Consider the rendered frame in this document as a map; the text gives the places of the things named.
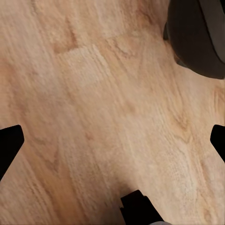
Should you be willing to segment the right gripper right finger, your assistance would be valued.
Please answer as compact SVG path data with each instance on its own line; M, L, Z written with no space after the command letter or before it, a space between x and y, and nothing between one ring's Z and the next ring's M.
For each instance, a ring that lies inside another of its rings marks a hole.
M220 155L220 157L225 162L225 127L221 125L214 125L211 136L210 142Z

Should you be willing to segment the cauldron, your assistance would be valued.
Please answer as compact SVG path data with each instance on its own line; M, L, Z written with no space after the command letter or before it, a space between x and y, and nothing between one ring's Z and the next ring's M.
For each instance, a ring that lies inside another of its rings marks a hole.
M167 39L180 66L225 80L225 0L170 0Z

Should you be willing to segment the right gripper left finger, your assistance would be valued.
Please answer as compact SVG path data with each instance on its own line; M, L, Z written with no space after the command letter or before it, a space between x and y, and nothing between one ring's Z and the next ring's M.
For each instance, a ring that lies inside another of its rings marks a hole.
M0 130L0 181L24 143L21 125Z

